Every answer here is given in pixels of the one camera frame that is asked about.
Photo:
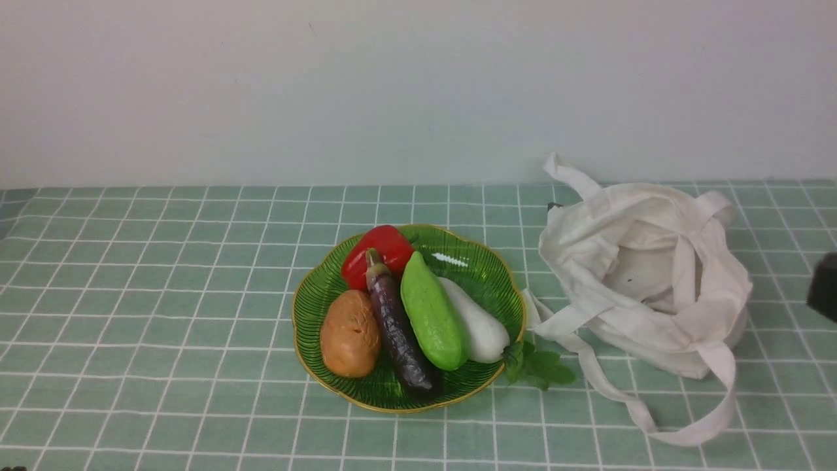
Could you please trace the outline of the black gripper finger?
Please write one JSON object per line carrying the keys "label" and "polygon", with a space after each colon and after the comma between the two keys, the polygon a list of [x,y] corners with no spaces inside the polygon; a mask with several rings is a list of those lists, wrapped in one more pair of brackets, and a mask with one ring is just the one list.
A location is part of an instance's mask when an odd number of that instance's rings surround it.
{"label": "black gripper finger", "polygon": [[836,323],[836,253],[826,253],[813,269],[806,305]]}

